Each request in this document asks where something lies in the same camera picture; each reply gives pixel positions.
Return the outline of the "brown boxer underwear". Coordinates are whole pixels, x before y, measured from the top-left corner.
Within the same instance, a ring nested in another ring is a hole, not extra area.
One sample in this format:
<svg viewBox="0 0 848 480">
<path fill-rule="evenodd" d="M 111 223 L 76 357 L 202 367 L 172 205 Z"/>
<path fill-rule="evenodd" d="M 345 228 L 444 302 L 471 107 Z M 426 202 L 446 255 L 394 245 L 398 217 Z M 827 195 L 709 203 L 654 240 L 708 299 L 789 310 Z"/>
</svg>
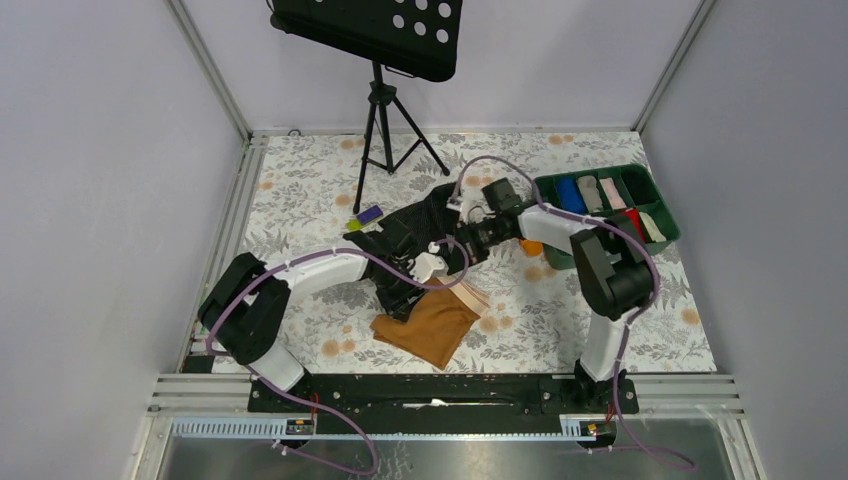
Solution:
<svg viewBox="0 0 848 480">
<path fill-rule="evenodd" d="M 449 289 L 427 290 L 405 322 L 380 314 L 371 329 L 376 340 L 443 370 L 489 307 L 489 295 L 463 281 Z"/>
</svg>

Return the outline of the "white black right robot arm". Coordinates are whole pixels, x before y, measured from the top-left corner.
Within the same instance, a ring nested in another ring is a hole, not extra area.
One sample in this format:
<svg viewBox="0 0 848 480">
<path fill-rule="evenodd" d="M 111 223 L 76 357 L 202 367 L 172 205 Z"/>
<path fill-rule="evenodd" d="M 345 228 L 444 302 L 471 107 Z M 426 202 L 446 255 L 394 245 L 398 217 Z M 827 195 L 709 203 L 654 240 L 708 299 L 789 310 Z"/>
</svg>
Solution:
<svg viewBox="0 0 848 480">
<path fill-rule="evenodd" d="M 657 292 L 657 271 L 634 224 L 625 214 L 607 219 L 561 210 L 536 199 L 523 201 L 507 179 L 483 190 L 490 215 L 473 222 L 458 186 L 448 208 L 459 214 L 454 231 L 471 264 L 491 248 L 524 239 L 569 252 L 581 293 L 592 311 L 586 345 L 574 369 L 575 402 L 597 412 L 618 399 L 624 379 L 623 353 L 629 328 Z"/>
</svg>

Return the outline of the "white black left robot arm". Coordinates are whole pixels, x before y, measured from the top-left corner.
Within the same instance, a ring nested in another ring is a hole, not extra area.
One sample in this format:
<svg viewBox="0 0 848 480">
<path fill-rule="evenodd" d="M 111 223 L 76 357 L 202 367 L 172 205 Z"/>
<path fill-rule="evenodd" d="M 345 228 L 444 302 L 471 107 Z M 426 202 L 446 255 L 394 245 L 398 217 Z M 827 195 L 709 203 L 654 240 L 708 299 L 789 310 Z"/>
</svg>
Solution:
<svg viewBox="0 0 848 480">
<path fill-rule="evenodd" d="M 288 411 L 309 401 L 306 370 L 277 339 L 288 306 L 337 285 L 368 280 L 384 310 L 409 316 L 425 284 L 447 271 L 441 247 L 418 243 L 401 224 L 345 234 L 335 245 L 270 267 L 254 254 L 237 255 L 201 303 L 210 352 L 272 385 L 272 398 Z"/>
</svg>

